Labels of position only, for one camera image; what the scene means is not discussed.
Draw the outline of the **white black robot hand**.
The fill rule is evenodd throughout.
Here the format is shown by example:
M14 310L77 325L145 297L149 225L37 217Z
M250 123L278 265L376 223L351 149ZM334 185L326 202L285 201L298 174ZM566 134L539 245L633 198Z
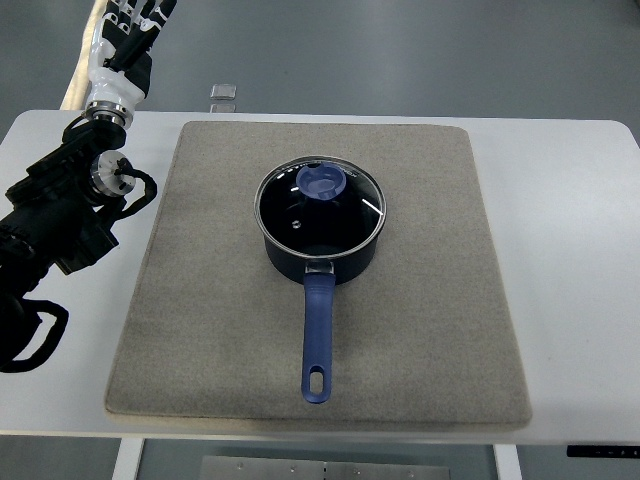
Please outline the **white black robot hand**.
M132 114L149 92L150 50L176 7L174 1L108 1L98 17L88 57L87 105L117 104Z

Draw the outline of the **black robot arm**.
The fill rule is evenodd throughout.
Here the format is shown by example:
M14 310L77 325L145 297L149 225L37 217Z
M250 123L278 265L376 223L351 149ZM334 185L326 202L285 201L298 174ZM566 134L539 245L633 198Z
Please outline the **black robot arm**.
M64 274L94 265L118 244L111 229L149 205L155 180L119 153L131 111L92 101L64 130L60 146L6 193L1 221L1 370L32 371L58 347L68 311L27 298L52 266Z

